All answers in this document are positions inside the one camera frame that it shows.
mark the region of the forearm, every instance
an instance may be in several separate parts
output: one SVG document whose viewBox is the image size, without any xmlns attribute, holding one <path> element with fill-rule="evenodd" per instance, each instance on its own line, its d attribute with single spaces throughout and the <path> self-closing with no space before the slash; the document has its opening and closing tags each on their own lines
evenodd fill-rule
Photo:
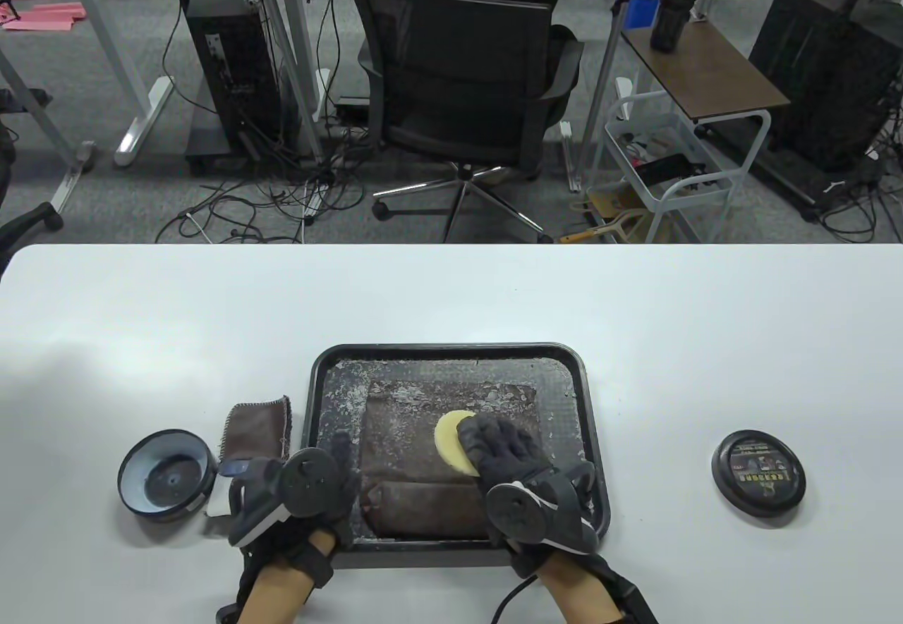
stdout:
<svg viewBox="0 0 903 624">
<path fill-rule="evenodd" d="M 332 534 L 316 531 L 310 543 L 323 556 L 335 547 Z M 248 596 L 238 624 L 291 624 L 313 591 L 313 580 L 284 560 L 271 563 L 260 571 L 254 589 Z"/>
<path fill-rule="evenodd" d="M 536 576 L 555 599 L 567 624 L 610 624 L 623 618 L 602 582 L 567 553 L 553 553 Z"/>
</svg>

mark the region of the thermos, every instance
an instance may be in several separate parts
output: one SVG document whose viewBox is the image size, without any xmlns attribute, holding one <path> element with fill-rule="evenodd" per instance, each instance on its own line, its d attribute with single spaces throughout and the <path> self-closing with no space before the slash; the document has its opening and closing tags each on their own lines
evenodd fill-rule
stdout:
<svg viewBox="0 0 903 624">
<path fill-rule="evenodd" d="M 662 53 L 674 51 L 694 4 L 696 0 L 658 0 L 649 46 Z"/>
</svg>

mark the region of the desk top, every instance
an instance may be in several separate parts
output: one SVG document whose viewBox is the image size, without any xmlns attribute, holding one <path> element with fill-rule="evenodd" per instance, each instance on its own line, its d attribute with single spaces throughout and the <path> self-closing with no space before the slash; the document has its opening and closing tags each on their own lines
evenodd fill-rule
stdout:
<svg viewBox="0 0 903 624">
<path fill-rule="evenodd" d="M 183 427 L 215 449 L 234 403 L 283 394 L 300 424 L 334 344 L 490 341 L 583 358 L 612 502 L 602 552 L 659 621 L 897 611 L 900 283 L 896 245 L 27 247 L 0 281 L 4 621 L 212 621 L 238 552 L 202 518 L 142 530 L 116 495 L 128 448 Z M 786 527 L 715 488 L 710 457 L 743 428 L 806 467 Z M 341 570 L 309 615 L 471 624 L 515 583 Z M 559 620 L 535 587 L 507 618 Z"/>
<path fill-rule="evenodd" d="M 649 46 L 651 27 L 623 37 L 692 121 L 790 103 L 710 22 L 688 22 L 674 53 Z"/>
</svg>

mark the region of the tray rim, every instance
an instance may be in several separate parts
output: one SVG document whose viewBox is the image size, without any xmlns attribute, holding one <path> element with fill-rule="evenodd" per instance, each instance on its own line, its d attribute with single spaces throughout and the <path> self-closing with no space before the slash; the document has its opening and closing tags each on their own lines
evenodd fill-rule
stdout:
<svg viewBox="0 0 903 624">
<path fill-rule="evenodd" d="M 372 343 L 372 344 L 336 344 L 329 349 L 320 353 L 314 360 L 313 368 L 310 370 L 310 383 L 307 391 L 307 405 L 304 411 L 303 429 L 301 435 L 302 447 L 316 447 L 316 440 L 310 440 L 312 434 L 316 435 L 319 427 L 320 403 L 322 402 L 322 383 L 325 382 L 326 373 L 325 365 L 335 357 L 342 355 L 348 357 L 349 353 L 388 353 L 393 354 L 396 359 L 402 359 L 404 353 L 428 353 L 435 356 L 434 360 L 455 360 L 466 357 L 467 353 L 492 353 L 497 359 L 505 359 L 506 357 L 551 357 L 564 363 L 564 366 L 570 370 L 574 377 L 574 393 L 580 392 L 581 396 L 574 396 L 577 404 L 577 417 L 580 420 L 581 436 L 583 437 L 584 456 L 591 453 L 593 465 L 596 466 L 598 478 L 596 495 L 596 504 L 601 507 L 601 523 L 596 528 L 599 537 L 604 537 L 612 523 L 612 507 L 610 507 L 609 493 L 607 493 L 607 485 L 605 473 L 602 466 L 601 449 L 599 446 L 599 432 L 596 430 L 596 421 L 593 414 L 593 399 L 590 397 L 590 385 L 586 376 L 586 366 L 580 355 L 570 347 L 561 343 Z M 454 354 L 457 356 L 447 356 L 443 354 Z M 454 551 L 486 551 L 487 549 L 497 549 L 496 546 L 488 540 L 368 540 L 358 542 L 355 540 L 352 546 L 347 549 L 349 553 L 406 553 L 412 551 L 436 551 L 436 550 L 454 550 Z"/>
</svg>

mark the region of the hand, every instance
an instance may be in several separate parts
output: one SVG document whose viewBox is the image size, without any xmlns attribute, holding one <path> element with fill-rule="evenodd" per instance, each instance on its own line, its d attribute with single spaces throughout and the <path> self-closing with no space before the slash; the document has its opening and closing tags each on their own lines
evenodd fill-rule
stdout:
<svg viewBox="0 0 903 624">
<path fill-rule="evenodd" d="M 278 560 L 294 565 L 293 561 L 297 556 L 311 546 L 330 559 L 336 550 L 351 544 L 349 514 L 358 497 L 360 476 L 357 470 L 351 467 L 351 437 L 347 432 L 333 435 L 329 444 L 329 454 L 339 467 L 341 476 L 339 494 L 319 515 L 310 518 L 288 518 L 269 527 L 264 534 L 242 549 L 242 553 L 245 554 L 245 570 L 242 572 L 236 596 L 238 612 L 244 607 L 257 576 L 265 566 Z M 334 541 L 325 541 L 323 537 L 317 537 L 312 541 L 312 534 L 315 533 L 327 533 L 328 536 L 334 537 Z M 310 576 L 316 581 L 316 575 Z"/>
</svg>

